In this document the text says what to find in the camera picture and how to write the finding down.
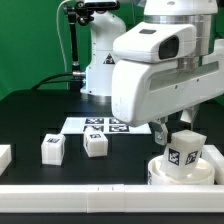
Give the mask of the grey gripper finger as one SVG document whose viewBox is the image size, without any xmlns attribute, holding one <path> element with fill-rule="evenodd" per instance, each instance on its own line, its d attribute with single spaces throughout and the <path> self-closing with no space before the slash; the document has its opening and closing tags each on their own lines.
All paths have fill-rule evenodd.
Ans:
<svg viewBox="0 0 224 224">
<path fill-rule="evenodd" d="M 154 140 L 159 145 L 166 145 L 167 144 L 167 136 L 168 136 L 168 129 L 166 127 L 166 123 L 168 121 L 167 117 L 163 117 L 160 119 L 156 119 L 149 123 L 149 126 L 154 134 Z"/>
<path fill-rule="evenodd" d="M 199 111 L 199 106 L 198 105 L 188 107 L 188 108 L 186 108 L 182 111 L 180 120 L 182 122 L 185 122 L 185 123 L 188 123 L 188 124 L 192 125 L 196 116 L 197 116 L 198 111 Z"/>
</svg>

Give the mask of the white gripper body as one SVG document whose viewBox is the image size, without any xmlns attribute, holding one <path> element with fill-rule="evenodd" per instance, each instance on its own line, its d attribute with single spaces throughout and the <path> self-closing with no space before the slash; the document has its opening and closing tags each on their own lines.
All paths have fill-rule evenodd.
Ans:
<svg viewBox="0 0 224 224">
<path fill-rule="evenodd" d="M 141 22 L 114 41 L 120 57 L 112 75 L 112 113 L 136 127 L 224 93 L 224 39 L 203 65 L 178 69 L 178 61 L 196 49 L 190 24 Z"/>
</svg>

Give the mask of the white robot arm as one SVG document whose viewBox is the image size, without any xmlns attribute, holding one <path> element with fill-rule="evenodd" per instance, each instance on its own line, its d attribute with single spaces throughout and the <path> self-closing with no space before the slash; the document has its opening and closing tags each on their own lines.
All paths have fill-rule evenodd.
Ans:
<svg viewBox="0 0 224 224">
<path fill-rule="evenodd" d="M 168 142 L 167 116 L 190 124 L 197 105 L 224 93 L 224 39 L 214 38 L 216 0 L 146 0 L 144 21 L 126 31 L 105 10 L 115 0 L 84 0 L 94 10 L 92 55 L 82 93 L 111 101 L 132 126 L 148 123 Z"/>
</svg>

